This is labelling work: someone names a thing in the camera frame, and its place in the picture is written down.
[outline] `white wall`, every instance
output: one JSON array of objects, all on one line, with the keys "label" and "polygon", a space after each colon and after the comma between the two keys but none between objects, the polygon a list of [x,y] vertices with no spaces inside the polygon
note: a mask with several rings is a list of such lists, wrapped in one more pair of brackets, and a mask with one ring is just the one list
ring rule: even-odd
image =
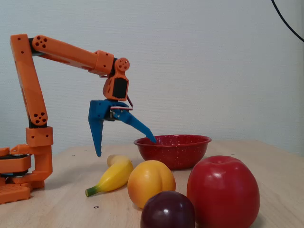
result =
[{"label": "white wall", "polygon": [[[303,34],[301,0],[276,0]],[[43,34],[86,50],[126,57],[133,114],[155,135],[258,139],[304,151],[303,44],[265,0],[3,1],[0,8],[0,146],[25,142],[28,121],[10,35]],[[54,153],[91,145],[91,99],[104,79],[36,57]],[[103,142],[143,135],[105,123]]]}]

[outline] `banana stem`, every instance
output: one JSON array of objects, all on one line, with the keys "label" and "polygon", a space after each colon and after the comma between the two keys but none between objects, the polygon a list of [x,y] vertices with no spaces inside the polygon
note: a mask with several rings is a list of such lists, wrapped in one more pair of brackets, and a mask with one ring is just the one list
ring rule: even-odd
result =
[{"label": "banana stem", "polygon": [[96,194],[96,193],[98,193],[99,192],[99,190],[98,190],[98,187],[97,187],[97,185],[95,185],[94,187],[91,187],[91,188],[89,188],[89,189],[86,189],[85,190],[85,195],[87,196],[87,197],[89,197],[89,196],[92,196],[92,195],[94,195],[94,194]]}]

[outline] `table surface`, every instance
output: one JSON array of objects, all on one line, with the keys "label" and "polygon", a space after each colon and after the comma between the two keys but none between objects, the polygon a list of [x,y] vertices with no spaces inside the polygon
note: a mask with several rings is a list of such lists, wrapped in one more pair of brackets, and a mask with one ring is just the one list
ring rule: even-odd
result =
[{"label": "table surface", "polygon": [[[70,148],[53,159],[53,174],[32,198],[0,205],[0,228],[139,228],[141,211],[126,186],[87,198],[98,183],[110,154],[126,154],[136,166],[143,161],[135,145]],[[257,179],[261,207],[251,228],[304,228],[304,157],[259,141],[212,141],[205,157],[229,155],[243,161]],[[175,171],[176,191],[186,194],[190,170]]]}]

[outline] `black cable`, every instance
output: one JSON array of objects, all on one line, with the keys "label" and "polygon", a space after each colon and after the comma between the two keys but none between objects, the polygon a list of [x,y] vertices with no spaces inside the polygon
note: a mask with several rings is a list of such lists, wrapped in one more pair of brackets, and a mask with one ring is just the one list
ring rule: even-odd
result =
[{"label": "black cable", "polygon": [[272,4],[274,5],[277,13],[279,14],[280,18],[282,19],[282,21],[286,24],[286,26],[300,39],[304,42],[304,39],[302,37],[299,36],[299,34],[297,34],[292,27],[290,27],[290,25],[287,23],[287,21],[283,18],[282,14],[280,13],[279,9],[277,8],[276,4],[275,4],[275,0],[271,0]]}]

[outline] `red bowl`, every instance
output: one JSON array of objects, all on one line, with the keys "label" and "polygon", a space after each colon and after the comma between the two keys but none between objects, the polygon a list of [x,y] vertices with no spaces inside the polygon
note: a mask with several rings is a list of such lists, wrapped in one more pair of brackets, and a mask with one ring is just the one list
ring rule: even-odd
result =
[{"label": "red bowl", "polygon": [[211,139],[202,135],[160,135],[156,136],[156,144],[148,138],[134,141],[142,158],[157,160],[168,166],[170,170],[192,168],[205,155]]}]

